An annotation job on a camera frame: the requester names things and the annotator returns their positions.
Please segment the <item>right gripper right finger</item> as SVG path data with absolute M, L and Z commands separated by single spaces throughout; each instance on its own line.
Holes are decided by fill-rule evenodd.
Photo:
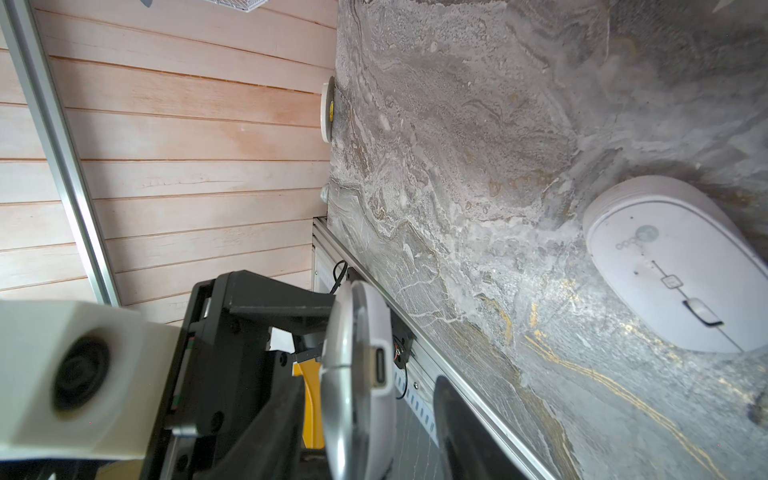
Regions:
M 526 479 L 446 377 L 436 380 L 433 399 L 446 479 Z

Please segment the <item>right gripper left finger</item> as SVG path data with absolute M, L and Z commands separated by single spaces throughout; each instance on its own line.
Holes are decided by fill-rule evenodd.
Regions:
M 294 479 L 302 448 L 305 383 L 291 377 L 206 479 Z

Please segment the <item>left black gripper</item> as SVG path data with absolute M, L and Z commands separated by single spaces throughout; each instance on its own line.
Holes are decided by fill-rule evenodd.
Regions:
M 334 297 L 236 271 L 192 290 L 141 478 L 206 479 L 283 384 L 291 358 L 268 348 L 273 328 L 326 330 Z M 294 479 L 328 479 L 323 450 L 300 450 Z

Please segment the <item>silver computer mouse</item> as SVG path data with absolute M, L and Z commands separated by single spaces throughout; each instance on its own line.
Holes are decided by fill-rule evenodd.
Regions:
M 391 311 L 357 280 L 334 298 L 320 370 L 325 451 L 335 479 L 386 479 L 394 461 L 396 389 Z

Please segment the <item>white mouse with logo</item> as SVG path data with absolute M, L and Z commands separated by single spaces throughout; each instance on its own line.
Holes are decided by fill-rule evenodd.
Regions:
M 683 349 L 746 353 L 767 344 L 767 264 L 706 194 L 641 176 L 598 196 L 587 251 L 616 295 Z

